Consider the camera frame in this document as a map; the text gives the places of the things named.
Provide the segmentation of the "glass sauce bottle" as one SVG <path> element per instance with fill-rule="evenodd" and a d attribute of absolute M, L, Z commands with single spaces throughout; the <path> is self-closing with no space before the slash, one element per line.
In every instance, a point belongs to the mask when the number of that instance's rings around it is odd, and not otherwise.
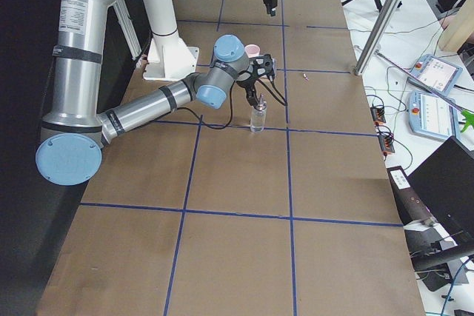
<path fill-rule="evenodd" d="M 252 132 L 261 132 L 264 130 L 267 114 L 267 102 L 264 95 L 261 94 L 257 100 L 257 104 L 253 106 L 250 116 L 250 130 Z"/>

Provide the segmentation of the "pink cup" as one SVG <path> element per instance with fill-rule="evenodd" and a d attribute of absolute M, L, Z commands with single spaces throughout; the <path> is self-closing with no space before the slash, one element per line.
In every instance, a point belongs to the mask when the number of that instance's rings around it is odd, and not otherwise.
<path fill-rule="evenodd" d="M 248 58 L 255 58 L 260 56 L 261 48 L 256 44 L 248 44 L 244 47 Z"/>

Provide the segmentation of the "near teach pendant tablet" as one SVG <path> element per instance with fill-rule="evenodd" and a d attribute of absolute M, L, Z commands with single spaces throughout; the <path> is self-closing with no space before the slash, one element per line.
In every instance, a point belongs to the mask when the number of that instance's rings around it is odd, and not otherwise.
<path fill-rule="evenodd" d="M 409 125 L 416 135 L 445 141 L 459 138 L 460 129 L 455 109 L 430 93 L 412 91 L 409 97 Z"/>

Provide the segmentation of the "teach pendant tablet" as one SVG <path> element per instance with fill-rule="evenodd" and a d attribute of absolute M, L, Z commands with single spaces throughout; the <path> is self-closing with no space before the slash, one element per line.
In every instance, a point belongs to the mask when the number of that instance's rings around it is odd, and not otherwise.
<path fill-rule="evenodd" d="M 423 84 L 444 95 L 450 93 L 462 72 L 461 67 L 431 54 L 420 57 L 410 70 Z"/>
<path fill-rule="evenodd" d="M 430 93 L 412 91 L 409 97 L 409 125 L 416 135 L 445 141 L 459 138 L 460 129 L 455 109 Z"/>

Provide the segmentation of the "far teach pendant tablet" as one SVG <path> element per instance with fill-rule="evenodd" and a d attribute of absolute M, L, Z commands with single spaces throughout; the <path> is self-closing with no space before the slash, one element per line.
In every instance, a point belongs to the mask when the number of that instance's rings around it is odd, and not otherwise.
<path fill-rule="evenodd" d="M 461 67 L 431 54 L 420 57 L 410 70 L 423 84 L 444 95 L 450 93 L 462 72 Z"/>

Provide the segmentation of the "black monitor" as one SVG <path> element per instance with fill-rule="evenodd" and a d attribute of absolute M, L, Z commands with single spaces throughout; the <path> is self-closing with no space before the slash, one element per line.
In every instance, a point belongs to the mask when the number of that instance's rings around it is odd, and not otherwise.
<path fill-rule="evenodd" d="M 438 222 L 461 242 L 473 239 L 473 152 L 448 138 L 408 177 Z"/>

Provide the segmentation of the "white mounting post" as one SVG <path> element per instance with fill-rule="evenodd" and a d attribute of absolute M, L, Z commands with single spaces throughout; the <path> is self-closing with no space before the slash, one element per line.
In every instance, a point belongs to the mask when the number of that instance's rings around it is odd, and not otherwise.
<path fill-rule="evenodd" d="M 177 81 L 195 71 L 199 49 L 180 38 L 173 0 L 143 0 L 152 40 L 147 54 L 147 80 Z"/>

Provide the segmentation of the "aluminium frame post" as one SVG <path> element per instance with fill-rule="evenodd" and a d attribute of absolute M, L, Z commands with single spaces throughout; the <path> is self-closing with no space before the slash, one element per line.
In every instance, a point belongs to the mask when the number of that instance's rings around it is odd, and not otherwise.
<path fill-rule="evenodd" d="M 387 28 L 387 25 L 390 23 L 390 19 L 392 18 L 399 1 L 400 0 L 385 1 L 354 68 L 355 75 L 362 75 L 365 71 L 371 56 L 375 53 L 375 49 Z"/>

